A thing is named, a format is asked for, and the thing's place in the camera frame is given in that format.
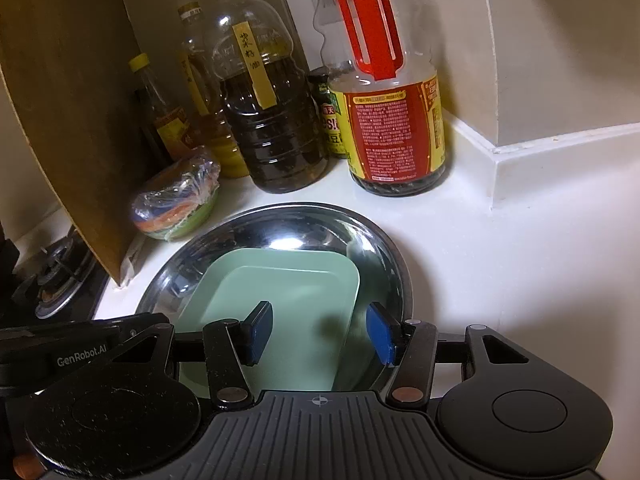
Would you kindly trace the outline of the person's hand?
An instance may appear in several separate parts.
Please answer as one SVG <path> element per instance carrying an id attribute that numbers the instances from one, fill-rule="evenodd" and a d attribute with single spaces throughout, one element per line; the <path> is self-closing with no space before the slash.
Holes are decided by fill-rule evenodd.
<path id="1" fill-rule="evenodd" d="M 38 480 L 46 472 L 46 468 L 38 460 L 35 454 L 24 453 L 13 460 L 15 473 L 22 480 Z"/>

